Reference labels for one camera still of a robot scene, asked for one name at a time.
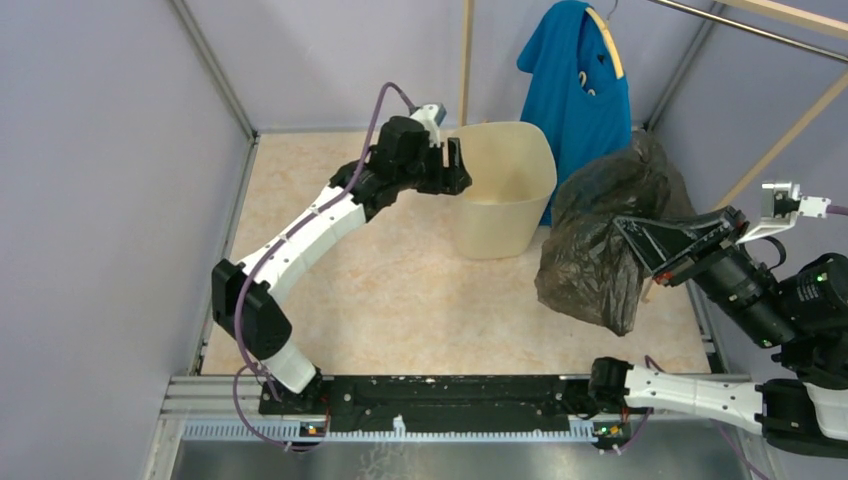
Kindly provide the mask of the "dark translucent trash bag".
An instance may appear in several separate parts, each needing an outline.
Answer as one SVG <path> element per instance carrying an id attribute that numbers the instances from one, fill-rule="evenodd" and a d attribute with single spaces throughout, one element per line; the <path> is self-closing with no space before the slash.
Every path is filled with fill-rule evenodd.
<path id="1" fill-rule="evenodd" d="M 634 328 L 648 273 L 613 221 L 692 216 L 683 175 L 659 138 L 645 130 L 563 182 L 551 206 L 534 279 L 550 310 L 622 337 Z"/>

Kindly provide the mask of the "cream plastic trash bin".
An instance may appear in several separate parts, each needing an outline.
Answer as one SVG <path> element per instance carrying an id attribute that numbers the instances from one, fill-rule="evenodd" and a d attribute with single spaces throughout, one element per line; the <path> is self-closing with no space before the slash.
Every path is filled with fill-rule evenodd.
<path id="1" fill-rule="evenodd" d="M 531 123 L 500 121 L 465 125 L 454 136 L 472 179 L 452 212 L 456 249 L 474 260 L 521 255 L 557 185 L 545 134 Z"/>

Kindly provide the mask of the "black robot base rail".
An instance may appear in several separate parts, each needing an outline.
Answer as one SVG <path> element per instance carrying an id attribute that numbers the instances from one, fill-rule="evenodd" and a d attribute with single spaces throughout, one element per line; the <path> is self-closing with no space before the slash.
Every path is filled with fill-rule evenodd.
<path id="1" fill-rule="evenodd" d="M 603 412 L 586 377 L 561 375 L 324 375 L 302 392 L 265 386 L 262 415 L 314 415 L 333 433 L 565 432 Z"/>

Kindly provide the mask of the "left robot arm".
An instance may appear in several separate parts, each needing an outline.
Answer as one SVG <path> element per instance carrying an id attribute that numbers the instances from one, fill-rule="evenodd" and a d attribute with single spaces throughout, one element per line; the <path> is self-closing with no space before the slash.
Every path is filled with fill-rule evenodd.
<path id="1" fill-rule="evenodd" d="M 440 136 L 444 116 L 442 105 L 425 104 L 391 117 L 366 160 L 343 165 L 295 222 L 239 262 L 223 259 L 212 269 L 213 320 L 297 413 L 319 404 L 320 373 L 292 340 L 281 305 L 306 271 L 400 192 L 458 195 L 471 186 L 459 140 Z"/>

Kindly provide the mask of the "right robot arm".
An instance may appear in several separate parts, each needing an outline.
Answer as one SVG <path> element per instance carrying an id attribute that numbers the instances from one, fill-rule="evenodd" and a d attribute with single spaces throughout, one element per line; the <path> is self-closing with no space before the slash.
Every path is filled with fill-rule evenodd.
<path id="1" fill-rule="evenodd" d="M 695 283 L 791 377 L 725 383 L 602 357 L 586 385 L 589 404 L 600 412 L 687 413 L 736 426 L 785 452 L 845 458 L 846 257 L 825 253 L 778 280 L 746 250 L 751 226 L 734 207 L 684 218 L 619 216 L 614 225 L 657 284 Z"/>

